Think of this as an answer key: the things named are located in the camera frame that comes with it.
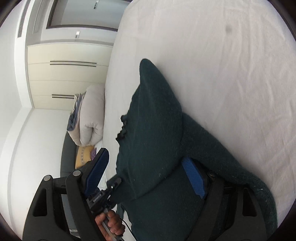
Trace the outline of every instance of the dark green blanket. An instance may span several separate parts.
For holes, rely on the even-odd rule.
[[[138,241],[183,241],[191,232],[204,201],[182,168],[184,156],[228,182],[248,184],[262,209],[267,235],[275,231],[276,206],[265,183],[182,112],[170,86],[147,59],[141,61],[140,85],[122,122],[116,171],[123,183],[113,198],[126,210]]]

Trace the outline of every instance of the screw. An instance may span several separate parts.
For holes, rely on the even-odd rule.
[[[46,175],[44,178],[43,178],[44,181],[49,181],[50,180],[50,175]]]
[[[79,176],[80,174],[81,174],[81,171],[79,171],[79,170],[76,170],[73,172],[73,176],[75,176],[75,177]]]

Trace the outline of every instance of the black plastic mount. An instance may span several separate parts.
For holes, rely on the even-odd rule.
[[[258,201],[247,186],[225,185],[223,179],[211,177],[205,205],[186,241],[265,241],[265,222]],[[229,195],[228,212],[221,233],[212,237],[224,194]]]
[[[23,241],[106,241],[83,195],[83,170],[85,169],[83,168],[80,174],[78,171],[76,175],[72,173],[68,177],[44,177],[27,215]],[[80,238],[69,232],[61,194],[68,196]]]

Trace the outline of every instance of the purple cloth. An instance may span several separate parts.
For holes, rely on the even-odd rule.
[[[91,151],[91,160],[93,160],[95,157],[96,157],[96,148],[94,148],[94,149]]]

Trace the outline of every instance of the pillow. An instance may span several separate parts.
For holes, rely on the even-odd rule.
[[[94,149],[94,146],[80,146],[78,148],[75,169],[82,167],[88,161],[91,161],[91,151]]]
[[[80,119],[81,104],[84,98],[84,94],[76,94],[74,98],[75,98],[74,108],[68,120],[67,131],[71,136],[72,140],[75,142],[75,144],[78,146],[81,146],[80,132],[79,132],[80,131],[79,119]]]
[[[103,138],[105,115],[105,84],[91,85],[80,111],[80,141],[82,146],[95,145]]]

